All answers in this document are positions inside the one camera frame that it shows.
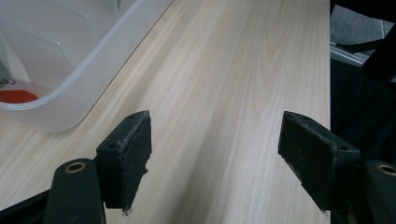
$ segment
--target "light wood grain surface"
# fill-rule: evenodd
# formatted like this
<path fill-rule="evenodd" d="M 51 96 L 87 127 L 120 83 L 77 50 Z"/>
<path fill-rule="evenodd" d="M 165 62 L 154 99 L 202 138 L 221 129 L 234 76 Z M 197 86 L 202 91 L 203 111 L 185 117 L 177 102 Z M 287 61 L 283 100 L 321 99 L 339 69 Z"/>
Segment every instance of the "light wood grain surface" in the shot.
<path fill-rule="evenodd" d="M 148 173 L 108 223 L 328 223 L 277 143 L 284 110 L 329 127 L 329 36 L 328 0 L 175 0 L 78 126 L 0 116 L 0 209 L 150 110 Z"/>

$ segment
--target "white plastic box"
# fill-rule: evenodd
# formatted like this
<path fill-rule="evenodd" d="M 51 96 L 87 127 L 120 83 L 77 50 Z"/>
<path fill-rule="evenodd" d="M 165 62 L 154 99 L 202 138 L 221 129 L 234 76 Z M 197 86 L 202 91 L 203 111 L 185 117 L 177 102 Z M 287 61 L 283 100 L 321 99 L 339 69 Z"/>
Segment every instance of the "white plastic box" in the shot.
<path fill-rule="evenodd" d="M 0 34 L 39 99 L 0 112 L 48 133 L 76 125 L 171 2 L 1 0 Z"/>

